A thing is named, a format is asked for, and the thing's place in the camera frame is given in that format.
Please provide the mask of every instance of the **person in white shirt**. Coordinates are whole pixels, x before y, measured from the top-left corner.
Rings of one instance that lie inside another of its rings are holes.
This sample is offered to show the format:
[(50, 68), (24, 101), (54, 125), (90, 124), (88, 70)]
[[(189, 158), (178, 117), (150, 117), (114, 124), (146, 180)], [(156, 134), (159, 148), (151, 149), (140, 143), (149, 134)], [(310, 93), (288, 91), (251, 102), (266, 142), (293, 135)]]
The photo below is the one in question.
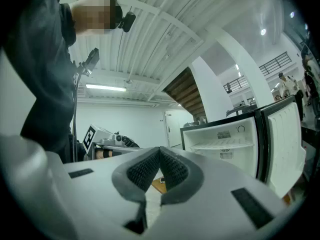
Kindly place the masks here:
[(320, 83), (320, 67), (317, 63), (315, 63), (307, 54), (302, 54), (302, 59), (305, 63), (310, 67), (314, 78)]
[(304, 97), (303, 91), (299, 88), (297, 81), (292, 76), (285, 77), (282, 72), (279, 73), (279, 78), (282, 82), (282, 97), (285, 96), (286, 92), (289, 92), (289, 95), (294, 95), (296, 105), (298, 107), (300, 121), (304, 119), (304, 108), (302, 104), (302, 98)]

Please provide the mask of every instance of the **ceiling light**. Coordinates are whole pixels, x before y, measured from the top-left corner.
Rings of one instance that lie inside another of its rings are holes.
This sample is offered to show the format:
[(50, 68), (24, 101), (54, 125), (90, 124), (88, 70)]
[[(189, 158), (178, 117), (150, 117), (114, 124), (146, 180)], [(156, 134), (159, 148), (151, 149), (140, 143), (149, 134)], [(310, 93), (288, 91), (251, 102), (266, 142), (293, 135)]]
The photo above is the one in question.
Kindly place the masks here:
[(101, 89), (101, 90), (110, 90), (110, 91), (119, 91), (119, 92), (125, 92), (127, 90), (126, 88), (97, 85), (97, 84), (86, 84), (85, 86), (90, 89)]

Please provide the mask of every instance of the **refrigerator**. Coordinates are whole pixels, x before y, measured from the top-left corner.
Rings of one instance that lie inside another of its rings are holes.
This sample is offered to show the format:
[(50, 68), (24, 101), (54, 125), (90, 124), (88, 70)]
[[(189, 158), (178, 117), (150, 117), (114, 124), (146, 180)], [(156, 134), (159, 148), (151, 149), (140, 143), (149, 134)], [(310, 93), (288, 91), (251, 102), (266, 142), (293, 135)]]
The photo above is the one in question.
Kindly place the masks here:
[(230, 163), (265, 183), (280, 198), (303, 172), (306, 151), (294, 96), (180, 132), (185, 151)]

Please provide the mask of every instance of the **railing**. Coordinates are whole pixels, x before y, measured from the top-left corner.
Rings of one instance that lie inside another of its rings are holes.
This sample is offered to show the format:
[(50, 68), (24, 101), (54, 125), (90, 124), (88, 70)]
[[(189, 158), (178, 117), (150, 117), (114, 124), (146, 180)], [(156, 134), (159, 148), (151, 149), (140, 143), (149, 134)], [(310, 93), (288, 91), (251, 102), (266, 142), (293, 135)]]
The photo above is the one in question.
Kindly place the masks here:
[[(287, 65), (290, 62), (292, 62), (292, 60), (288, 56), (287, 52), (284, 52), (284, 53), (280, 54), (278, 57), (275, 57), (274, 59), (272, 59), (272, 60), (268, 61), (267, 63), (263, 64), (262, 66), (260, 66), (259, 69), (261, 70), (261, 72), (264, 76), (267, 76), (267, 75), (271, 74), (272, 72)], [(241, 76), (241, 77), (229, 82), (229, 84), (230, 84), (231, 91), (234, 92), (240, 88), (247, 86), (248, 82), (247, 82), (247, 79), (245, 78), (245, 76)], [(223, 87), (227, 93), (231, 93), (231, 91), (228, 91), (228, 87), (226, 84)]]

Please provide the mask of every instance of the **shelf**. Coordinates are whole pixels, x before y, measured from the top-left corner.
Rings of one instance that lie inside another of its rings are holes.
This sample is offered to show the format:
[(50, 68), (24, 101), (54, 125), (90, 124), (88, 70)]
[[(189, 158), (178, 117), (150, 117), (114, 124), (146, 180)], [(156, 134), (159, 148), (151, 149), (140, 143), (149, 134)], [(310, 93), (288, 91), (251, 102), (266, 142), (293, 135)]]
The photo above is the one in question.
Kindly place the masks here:
[(252, 147), (254, 143), (250, 140), (239, 139), (239, 138), (225, 138), (216, 140), (202, 141), (190, 149), (193, 150), (226, 150), (226, 149), (239, 149)]

